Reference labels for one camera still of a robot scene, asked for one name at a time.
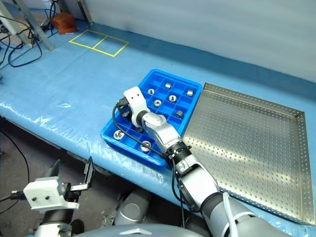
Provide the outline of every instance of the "blue plastic tray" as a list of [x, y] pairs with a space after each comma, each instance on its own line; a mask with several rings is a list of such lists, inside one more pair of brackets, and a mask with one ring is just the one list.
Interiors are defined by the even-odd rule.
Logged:
[[[171, 89], [165, 88], [166, 83], [172, 85]], [[167, 122], [173, 125], [182, 136], [201, 94], [202, 86], [197, 82], [157, 69], [151, 70], [138, 86], [146, 99], [147, 107], [150, 111], [159, 115], [164, 115]], [[150, 88], [155, 90], [153, 95], [147, 93]], [[193, 91], [192, 97], [187, 95], [188, 90]], [[168, 100], [170, 95], [177, 96], [176, 102], [173, 103]], [[162, 104], [158, 108], [154, 106], [154, 101], [156, 99], [162, 101]], [[184, 113], [182, 119], [174, 116], [178, 110], [181, 110]], [[141, 141], [150, 141], [153, 148], [159, 150], [153, 139], [149, 138], [146, 132], [137, 132], [135, 126], [124, 119], [119, 112], [116, 112], [116, 120], [129, 134]], [[114, 139], [113, 134], [115, 131], [117, 131], [117, 128], [115, 127], [113, 120], [110, 119], [101, 131], [101, 137], [109, 144], [109, 146], [157, 169], [163, 169], [167, 166], [166, 161], [159, 155], [152, 151], [141, 151], [140, 144], [129, 137], [124, 136], [121, 140]]]

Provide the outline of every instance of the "yellow tape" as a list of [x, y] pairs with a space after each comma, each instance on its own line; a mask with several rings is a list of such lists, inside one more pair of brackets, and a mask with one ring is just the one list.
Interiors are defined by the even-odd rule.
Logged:
[[[93, 33], [96, 33], [96, 34], [98, 34], [98, 35], [102, 35], [102, 36], [104, 36], [104, 37], [103, 37], [100, 41], [98, 41], [93, 47], [90, 47], [90, 46], [85, 45], [85, 44], [82, 44], [82, 43], [74, 42], [75, 39], [79, 38], [80, 36], [82, 36], [82, 35], [85, 34], [86, 32], [93, 32]], [[102, 51], [102, 50], [97, 49], [96, 47], [97, 47], [100, 43], [102, 43], [106, 38], [113, 38], [113, 39], [115, 39], [115, 40], [122, 41], [122, 42], [124, 42], [125, 44], [124, 44], [115, 54], [111, 54], [111, 53], [108, 53], [108, 52], [105, 52], [105, 51]], [[129, 44], [129, 42], [126, 41], [126, 40], [119, 39], [119, 38], [116, 38], [116, 37], [113, 37], [113, 36], [110, 36], [110, 35], [107, 35], [107, 34], [103, 34], [103, 33], [100, 33], [100, 32], [92, 31], [92, 30], [85, 30], [85, 31], [82, 32], [81, 34], [79, 34], [79, 35], [77, 35], [76, 37], [74, 37], [73, 39], [71, 39], [71, 40], [69, 41], [69, 43], [73, 43], [73, 44], [76, 44], [76, 45], [79, 45], [79, 46], [82, 46], [82, 47], [85, 47], [85, 48], [89, 48], [89, 49], [95, 50], [95, 51], [97, 51], [97, 52], [100, 52], [100, 53], [109, 55], [109, 56], [111, 56], [111, 57], [117, 56], [117, 55]]]

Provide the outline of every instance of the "gray floor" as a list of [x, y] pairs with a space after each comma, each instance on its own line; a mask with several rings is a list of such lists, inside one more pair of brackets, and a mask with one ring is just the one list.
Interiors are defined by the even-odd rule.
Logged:
[[[69, 156], [65, 150], [57, 149], [36, 138], [28, 132], [1, 120], [1, 129], [19, 146], [30, 166], [30, 181], [42, 177], [57, 159], [61, 160], [59, 176], [63, 181], [78, 184], [83, 181], [83, 162]], [[23, 158], [13, 144], [1, 134], [0, 144], [0, 197], [9, 195], [11, 190], [23, 190], [27, 184], [27, 171]], [[93, 230], [102, 225], [103, 218], [114, 211], [119, 203], [119, 195], [132, 191], [136, 186], [116, 176], [95, 174], [91, 189], [82, 193], [80, 209], [74, 218], [84, 221], [86, 230]], [[0, 203], [0, 211], [7, 209], [14, 201]], [[33, 226], [40, 215], [31, 211], [26, 201], [19, 201], [12, 209], [0, 216], [0, 229], [4, 237], [26, 236], [33, 232]], [[180, 208], [154, 196], [146, 223], [164, 223], [179, 225]]]

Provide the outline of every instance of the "perforated metal tray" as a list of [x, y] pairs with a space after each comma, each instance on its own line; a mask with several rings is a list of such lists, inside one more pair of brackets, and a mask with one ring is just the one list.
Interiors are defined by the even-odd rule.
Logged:
[[304, 112], [206, 83], [184, 141], [222, 190], [315, 225]]

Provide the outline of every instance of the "workbench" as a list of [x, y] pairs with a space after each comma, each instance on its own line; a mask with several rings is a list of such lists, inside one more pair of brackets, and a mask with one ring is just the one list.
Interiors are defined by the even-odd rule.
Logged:
[[[75, 34], [50, 37], [56, 48], [51, 52], [43, 48], [43, 57], [35, 63], [1, 69], [1, 116], [81, 158], [92, 156], [96, 165], [177, 203], [171, 190], [170, 170], [147, 167], [116, 152], [100, 137], [123, 92], [156, 68], [202, 85], [209, 82], [304, 111], [312, 179], [316, 183], [315, 83], [107, 26], [87, 26], [78, 21], [78, 27]], [[87, 29], [129, 44], [112, 57], [69, 42]], [[38, 53], [35, 47], [16, 63], [35, 58]], [[316, 227], [247, 207], [293, 236], [316, 236]]]

